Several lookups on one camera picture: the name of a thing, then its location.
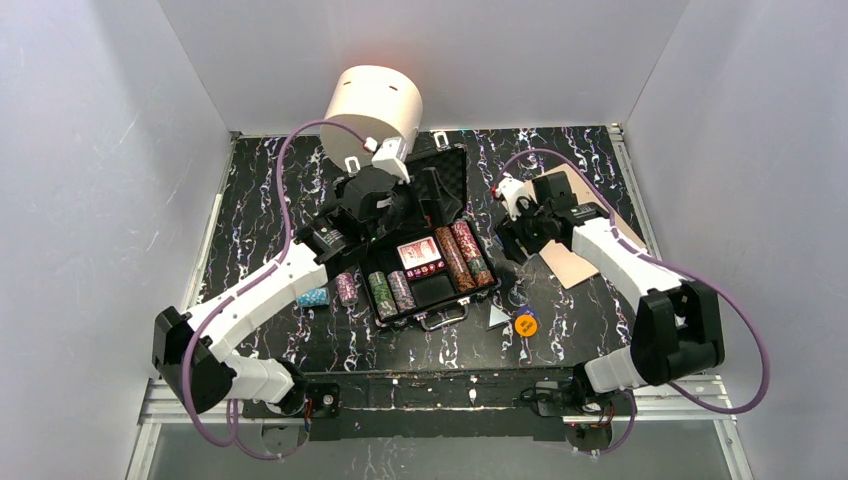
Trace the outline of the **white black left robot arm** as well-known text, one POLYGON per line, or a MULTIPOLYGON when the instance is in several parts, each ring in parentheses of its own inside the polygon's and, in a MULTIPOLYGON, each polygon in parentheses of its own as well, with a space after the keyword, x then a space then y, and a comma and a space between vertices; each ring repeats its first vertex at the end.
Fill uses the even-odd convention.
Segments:
POLYGON ((333 193, 283 252, 218 296, 154 324, 154 367, 190 413, 225 400, 297 406, 306 381, 285 360, 237 353, 254 330, 301 295, 376 257, 403 236, 452 221, 464 208, 466 155, 460 147, 406 161, 385 140, 370 164, 333 183, 333 193))

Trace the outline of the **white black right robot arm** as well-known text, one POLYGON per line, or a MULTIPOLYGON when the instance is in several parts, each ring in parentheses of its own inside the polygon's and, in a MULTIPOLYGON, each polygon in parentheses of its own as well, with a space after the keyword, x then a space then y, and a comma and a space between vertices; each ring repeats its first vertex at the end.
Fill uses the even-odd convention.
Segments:
POLYGON ((555 242, 593 265, 636 314, 629 345, 572 370, 554 398, 569 407, 617 390, 660 386, 719 366, 725 349, 717 292, 655 264, 596 202, 581 203, 563 172, 493 190, 506 214, 495 227, 507 259, 524 263, 555 242))

